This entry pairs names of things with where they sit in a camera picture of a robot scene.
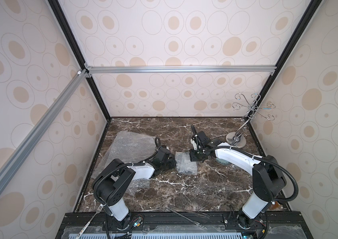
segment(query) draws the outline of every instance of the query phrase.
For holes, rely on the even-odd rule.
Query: black cable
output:
[[[193,132],[194,135],[197,134],[197,130],[195,129],[194,125],[191,125],[191,131]]]
[[[218,150],[218,149],[222,149],[222,148],[238,151],[238,152],[240,152],[240,153],[242,153],[242,154],[244,154],[244,155],[246,155],[246,156],[248,156],[250,158],[253,158],[255,160],[258,160],[258,161],[270,164],[270,165],[272,165],[272,166],[280,169],[282,172],[284,172],[284,174],[286,174],[287,177],[291,180],[291,183],[293,184],[293,187],[294,187],[294,192],[288,198],[275,198],[276,201],[286,201],[286,202],[289,202],[289,201],[294,200],[298,196],[298,192],[299,192],[298,184],[297,184],[296,180],[294,179],[294,177],[285,168],[281,167],[280,165],[278,165],[276,163],[273,163],[270,160],[267,160],[265,158],[259,158],[259,157],[256,157],[256,156],[253,157],[253,155],[250,154],[250,153],[248,153],[248,152],[245,152],[243,150],[240,150],[240,149],[234,148],[234,147],[230,147],[230,146],[217,146],[215,148],[211,148],[211,149],[205,150],[204,153],[208,153],[210,151]]]
[[[140,222],[140,224],[144,221],[144,217],[141,214],[137,214],[136,216],[141,216],[142,220]],[[136,216],[133,217],[132,221],[129,222],[129,225],[131,225],[131,223],[137,221],[137,219],[134,219]],[[133,225],[131,225],[132,228],[129,229],[128,232],[126,232],[125,235],[119,236],[119,237],[115,237],[114,239],[130,239],[132,237],[132,232],[135,229],[135,227]],[[106,229],[106,236],[108,237],[108,239],[110,238],[110,234],[109,234],[109,228],[108,228],[108,216],[105,216],[105,229]]]
[[[266,227],[265,227],[265,231],[263,232],[261,237],[258,237],[258,239],[264,239],[265,236],[267,235],[268,232],[268,225],[269,225],[269,221],[267,219],[267,213],[265,212],[265,217],[266,217]]]
[[[108,174],[106,174],[103,178],[101,178],[98,183],[95,184],[95,186],[93,187],[93,196],[94,198],[99,201],[102,205],[106,205],[106,202],[104,200],[102,200],[102,198],[99,197],[99,195],[97,194],[97,190],[99,189],[99,186],[101,185],[101,183],[107,179],[110,175],[112,175],[114,172],[116,172],[117,170],[120,170],[124,167],[128,167],[128,166],[143,166],[145,165],[145,163],[126,163],[123,165],[120,165],[118,167],[115,167],[115,169],[113,169],[111,172],[109,172]]]
[[[229,209],[230,209],[230,213],[229,213],[229,216],[228,216],[228,221],[230,221],[231,214],[233,214],[233,220],[236,221],[237,218],[236,218],[235,213],[234,213],[234,208],[231,204],[229,205]]]
[[[151,156],[149,156],[148,158],[139,161],[138,163],[142,163],[144,161],[148,161],[149,159],[153,158],[154,156],[156,156],[157,152],[160,150],[161,148],[161,139],[159,137],[156,137],[154,139],[154,143],[156,144],[157,150],[154,152],[154,154],[152,154]]]

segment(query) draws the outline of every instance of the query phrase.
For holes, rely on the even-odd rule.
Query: wallpaper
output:
[[[269,72],[94,74],[111,116],[243,116]]]
[[[60,3],[89,65],[172,66],[275,64],[309,1]],[[231,107],[234,93],[249,93],[248,97],[259,93],[268,74],[96,74],[95,78],[111,116],[243,116],[244,110]]]
[[[105,118],[85,80],[0,195],[0,239],[54,239],[76,203]]]
[[[0,168],[78,66],[40,0],[0,0]]]
[[[60,0],[89,65],[270,65],[309,1]]]
[[[292,209],[315,239],[338,239],[338,0],[319,9],[266,102],[276,105],[275,120],[258,117],[253,127],[266,153],[298,181]]]

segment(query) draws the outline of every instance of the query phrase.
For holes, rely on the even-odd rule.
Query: bubble wrap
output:
[[[93,170],[91,178],[95,179],[116,158],[124,163],[138,163],[151,156],[156,150],[155,137],[133,133],[118,132],[104,157]],[[138,188],[149,188],[149,179],[138,179],[130,183],[127,194],[134,195]]]
[[[180,174],[197,175],[197,162],[190,161],[189,152],[176,152],[175,160],[177,161],[176,169]]]

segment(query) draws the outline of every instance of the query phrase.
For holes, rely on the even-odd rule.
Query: dark brown marble surface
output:
[[[192,148],[191,124],[197,131],[203,130],[208,137],[225,141],[227,133],[239,128],[240,119],[115,118],[110,123],[96,166],[122,130],[159,136],[161,143],[168,146],[173,154],[187,151]],[[243,135],[247,140],[243,149],[258,155],[248,129]],[[141,212],[163,211],[168,204],[192,211],[229,211],[229,205],[238,210],[246,203],[252,192],[252,178],[247,172],[233,165],[221,165],[214,159],[197,164],[197,175],[179,174],[173,169],[150,179],[149,188],[140,188],[134,195],[124,194],[125,204],[130,211]],[[93,197],[92,182],[93,179],[85,191],[79,212],[94,212],[98,206]]]

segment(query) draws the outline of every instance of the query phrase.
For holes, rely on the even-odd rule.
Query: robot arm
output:
[[[221,143],[218,146],[231,146]],[[248,157],[238,151],[228,148],[214,151],[217,158],[226,160],[253,176],[253,193],[238,213],[238,223],[243,228],[252,226],[254,219],[260,212],[266,210],[280,191],[286,186],[286,180],[281,170],[272,165],[266,165],[254,157]],[[272,156],[265,159],[277,164]]]
[[[278,165],[277,160],[267,155],[266,157],[252,155],[234,148],[228,143],[218,139],[210,140],[203,131],[194,133],[191,143],[194,149],[190,150],[191,161],[204,161],[208,156],[226,160],[253,176],[253,193],[245,205],[239,210],[237,217],[239,226],[250,228],[260,212],[264,212],[274,201],[277,195],[286,186],[285,172],[294,185],[294,194],[288,198],[293,200],[298,194],[298,185],[289,172]]]
[[[123,199],[129,184],[133,180],[155,177],[163,170],[176,166],[174,155],[161,146],[161,143],[158,143],[157,151],[148,159],[136,164],[124,164],[123,161],[114,159],[92,184],[94,197],[104,205],[105,211],[117,220],[120,229],[129,226],[130,213]]]

